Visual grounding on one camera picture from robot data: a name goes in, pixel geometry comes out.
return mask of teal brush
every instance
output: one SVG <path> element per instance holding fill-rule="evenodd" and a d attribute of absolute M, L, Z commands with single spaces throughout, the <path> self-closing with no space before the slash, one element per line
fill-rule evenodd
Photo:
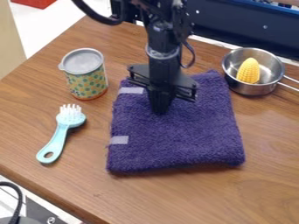
<path fill-rule="evenodd" d="M 81 126 L 86 119 L 78 105 L 68 104 L 60 107 L 60 113 L 56 116 L 56 131 L 50 142 L 38 152 L 37 160 L 42 164 L 55 162 L 63 150 L 68 129 Z"/>

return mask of handle hole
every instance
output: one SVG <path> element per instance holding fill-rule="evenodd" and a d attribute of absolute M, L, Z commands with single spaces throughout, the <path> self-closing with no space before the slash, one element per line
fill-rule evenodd
<path fill-rule="evenodd" d="M 47 152 L 47 153 L 45 154 L 45 158 L 51 158 L 52 155 L 53 155 L 52 152 Z"/>

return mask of can lid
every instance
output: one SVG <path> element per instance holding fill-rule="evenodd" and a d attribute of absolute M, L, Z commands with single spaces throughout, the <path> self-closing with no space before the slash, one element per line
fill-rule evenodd
<path fill-rule="evenodd" d="M 86 74 L 93 72 L 103 63 L 102 54 L 92 48 L 81 48 L 68 53 L 61 64 L 60 69 L 70 74 Z"/>

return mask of brush handle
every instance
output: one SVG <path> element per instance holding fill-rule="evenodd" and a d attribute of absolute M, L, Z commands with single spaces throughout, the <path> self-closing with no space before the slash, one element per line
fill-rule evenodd
<path fill-rule="evenodd" d="M 50 142 L 37 154 L 37 160 L 40 163 L 51 164 L 59 158 L 65 145 L 68 128 L 69 125 L 58 123 L 56 131 Z M 46 157 L 48 153 L 52 153 L 52 155 L 50 157 Z"/>

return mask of wooden table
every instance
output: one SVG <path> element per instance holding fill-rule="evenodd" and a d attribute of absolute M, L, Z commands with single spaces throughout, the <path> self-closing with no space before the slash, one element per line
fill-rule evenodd
<path fill-rule="evenodd" d="M 0 83 L 0 174 L 88 223 L 299 223 L 299 94 L 278 87 L 246 98 L 232 93 L 247 154 L 239 169 L 197 167 L 116 177 L 105 170 L 112 102 L 126 65 L 146 62 L 142 27 L 98 24 L 84 17 Z M 214 68 L 229 50 L 191 41 L 190 73 Z M 106 58 L 110 88 L 77 101 L 57 65 L 72 49 L 93 47 Z M 287 66 L 298 77 L 299 68 Z M 61 159 L 41 165 L 36 153 L 55 130 L 64 103 L 79 103 L 87 124 L 67 139 Z"/>

